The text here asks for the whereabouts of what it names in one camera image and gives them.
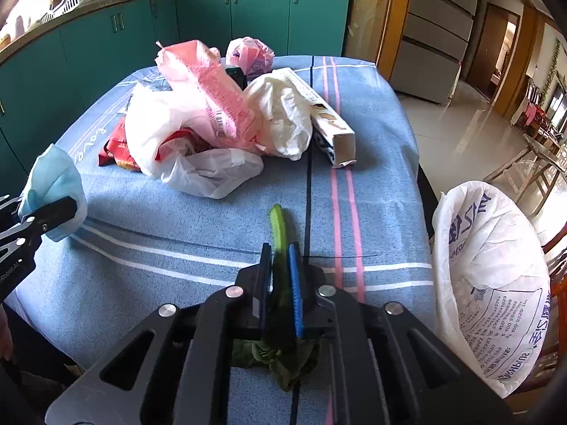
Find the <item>person's left hand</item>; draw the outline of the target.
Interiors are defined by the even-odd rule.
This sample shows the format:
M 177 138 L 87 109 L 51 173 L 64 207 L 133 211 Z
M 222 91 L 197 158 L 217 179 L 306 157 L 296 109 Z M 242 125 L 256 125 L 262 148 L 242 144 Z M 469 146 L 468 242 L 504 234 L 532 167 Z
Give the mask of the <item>person's left hand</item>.
M 0 305 L 0 357 L 9 360 L 13 355 L 12 333 L 9 328 L 8 317 L 3 306 Z

